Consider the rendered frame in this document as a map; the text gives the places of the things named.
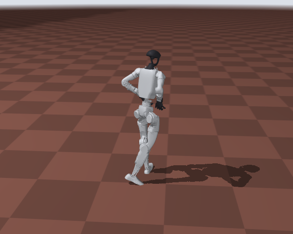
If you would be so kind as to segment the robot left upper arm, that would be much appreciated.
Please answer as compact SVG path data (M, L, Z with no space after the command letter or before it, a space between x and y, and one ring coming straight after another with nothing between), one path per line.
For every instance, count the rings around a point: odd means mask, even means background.
M123 80L122 80L122 85L124 87L126 87L128 85L128 81L130 80L134 80L135 78L139 77L139 73L140 73L140 70L142 68L137 68L135 69L134 72L132 72L130 75L128 75L127 77L125 77Z

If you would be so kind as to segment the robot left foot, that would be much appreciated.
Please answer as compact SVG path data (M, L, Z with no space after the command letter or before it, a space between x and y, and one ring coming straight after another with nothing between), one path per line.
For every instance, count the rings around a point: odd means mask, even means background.
M152 163L149 163L149 170L146 168L146 170L144 171L145 174L149 174L150 171L152 170L153 168L153 164Z

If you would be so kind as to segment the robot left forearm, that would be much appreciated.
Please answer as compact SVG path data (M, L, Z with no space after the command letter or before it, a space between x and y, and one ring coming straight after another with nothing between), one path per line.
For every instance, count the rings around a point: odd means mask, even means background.
M130 90L131 92L139 96L138 88L134 87L132 84L128 83L128 85L125 88L127 88L127 90Z

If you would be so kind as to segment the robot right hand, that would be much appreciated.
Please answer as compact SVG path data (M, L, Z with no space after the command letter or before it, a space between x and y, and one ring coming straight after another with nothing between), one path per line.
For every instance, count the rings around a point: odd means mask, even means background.
M165 109L165 107L163 106L162 102L163 102L163 98L162 98L161 102L159 102L159 101L156 102L155 108L157 108L159 110L163 110L163 108Z

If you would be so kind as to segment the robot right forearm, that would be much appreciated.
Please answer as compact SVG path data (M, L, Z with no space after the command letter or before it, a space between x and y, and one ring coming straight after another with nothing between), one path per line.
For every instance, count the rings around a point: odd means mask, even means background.
M162 89L162 95L156 94L157 101L161 102L161 100L163 98L163 92L164 92L164 90Z

